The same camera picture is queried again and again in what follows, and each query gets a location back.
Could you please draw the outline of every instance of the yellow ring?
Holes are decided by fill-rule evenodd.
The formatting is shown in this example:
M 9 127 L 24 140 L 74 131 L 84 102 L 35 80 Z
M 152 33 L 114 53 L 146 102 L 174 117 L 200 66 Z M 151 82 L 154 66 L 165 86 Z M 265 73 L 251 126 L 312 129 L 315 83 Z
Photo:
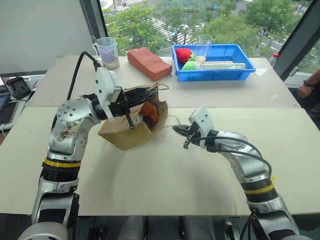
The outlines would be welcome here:
M 55 161 L 50 161 L 47 158 L 44 160 L 44 163 L 49 166 L 58 167 L 58 168 L 76 168 L 76 167 L 80 167 L 81 165 L 81 162 L 77 162 L 77 163 L 55 162 Z
M 274 189 L 275 185 L 274 183 L 271 183 L 271 185 L 260 188 L 260 189 L 256 189 L 256 190 L 244 190 L 245 194 L 263 194 L 266 192 L 269 192 L 270 190 Z

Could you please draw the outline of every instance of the transparent plastic cup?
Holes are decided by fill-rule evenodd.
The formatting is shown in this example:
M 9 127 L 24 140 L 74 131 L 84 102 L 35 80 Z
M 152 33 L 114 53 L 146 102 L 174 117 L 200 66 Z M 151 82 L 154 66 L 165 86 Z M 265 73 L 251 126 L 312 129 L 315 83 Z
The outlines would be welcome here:
M 198 45 L 195 50 L 195 61 L 202 63 L 206 61 L 208 52 L 212 44 L 212 36 L 201 34 L 198 38 Z
M 119 67 L 119 56 L 117 41 L 112 37 L 99 38 L 98 43 L 92 44 L 96 55 L 100 55 L 102 64 L 107 69 L 114 69 Z

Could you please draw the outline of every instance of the red strawberry toy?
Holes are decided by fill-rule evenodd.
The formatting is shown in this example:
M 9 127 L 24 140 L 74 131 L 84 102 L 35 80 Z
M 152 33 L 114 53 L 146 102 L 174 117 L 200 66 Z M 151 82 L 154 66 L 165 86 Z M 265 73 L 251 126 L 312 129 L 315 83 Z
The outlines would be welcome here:
M 178 59 L 179 63 L 185 64 L 188 62 L 190 58 L 192 58 L 192 51 L 189 48 L 177 48 L 175 50 L 176 58 Z

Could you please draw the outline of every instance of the person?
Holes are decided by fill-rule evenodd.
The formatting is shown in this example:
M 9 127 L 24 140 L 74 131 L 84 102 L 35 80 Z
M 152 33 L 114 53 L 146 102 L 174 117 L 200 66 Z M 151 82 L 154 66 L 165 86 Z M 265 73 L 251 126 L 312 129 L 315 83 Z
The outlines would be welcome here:
M 311 107 L 306 109 L 306 111 L 320 130 L 320 68 L 307 80 L 303 81 L 296 93 L 301 99 L 311 99 L 308 103 Z

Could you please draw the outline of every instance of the person's hand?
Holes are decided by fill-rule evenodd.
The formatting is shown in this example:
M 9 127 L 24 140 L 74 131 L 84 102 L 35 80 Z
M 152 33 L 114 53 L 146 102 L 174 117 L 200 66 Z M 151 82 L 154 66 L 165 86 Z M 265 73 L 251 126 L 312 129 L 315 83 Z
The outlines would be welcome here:
M 297 95 L 300 98 L 304 99 L 305 97 L 308 97 L 311 94 L 312 89 L 313 88 L 311 86 L 307 86 L 304 83 L 302 83 L 297 90 Z

